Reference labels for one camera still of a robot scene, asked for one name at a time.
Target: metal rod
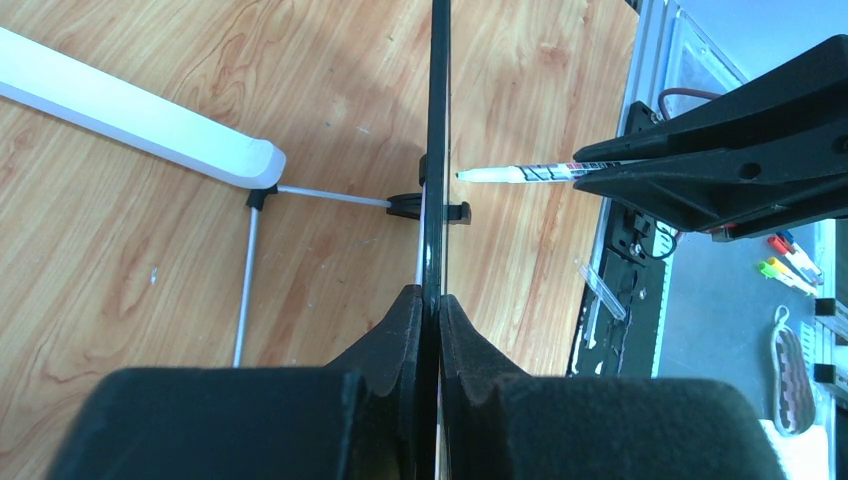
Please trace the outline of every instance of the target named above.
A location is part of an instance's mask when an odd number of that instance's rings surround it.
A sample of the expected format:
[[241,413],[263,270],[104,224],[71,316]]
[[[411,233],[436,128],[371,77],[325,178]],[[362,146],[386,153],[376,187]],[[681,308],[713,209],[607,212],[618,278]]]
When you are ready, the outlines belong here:
[[421,189],[421,217],[418,219],[418,260],[415,262],[415,284],[423,285],[424,275],[424,198],[427,194],[427,184]]
[[247,330],[247,313],[250,310],[250,287],[253,283],[253,262],[256,258],[256,238],[259,236],[259,210],[250,209],[250,233],[247,237],[247,260],[244,264],[244,283],[241,289],[241,308],[239,309],[239,325],[236,331],[236,345],[233,351],[233,367],[241,366],[244,335]]
[[344,193],[325,192],[323,190],[313,190],[311,188],[290,187],[288,185],[277,185],[279,192],[294,193],[295,195],[306,195],[309,197],[328,198],[330,200],[340,200],[342,202],[360,203],[362,205],[373,205],[375,207],[389,208],[392,202],[388,200],[380,200],[377,198],[357,197],[355,195],[347,195]]

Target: wooden table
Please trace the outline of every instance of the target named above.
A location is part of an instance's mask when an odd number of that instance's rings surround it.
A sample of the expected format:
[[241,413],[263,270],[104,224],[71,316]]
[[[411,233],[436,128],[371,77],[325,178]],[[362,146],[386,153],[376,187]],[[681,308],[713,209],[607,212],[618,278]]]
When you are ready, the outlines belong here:
[[[454,1],[453,169],[566,161],[615,133],[637,17],[620,0]],[[267,138],[285,184],[417,191],[429,2],[7,1],[0,26]],[[599,200],[453,182],[449,289],[532,373],[566,370]],[[0,476],[49,464],[128,365],[227,366],[246,192],[0,101]],[[280,195],[261,222],[246,365],[320,365],[415,269],[417,222]]]

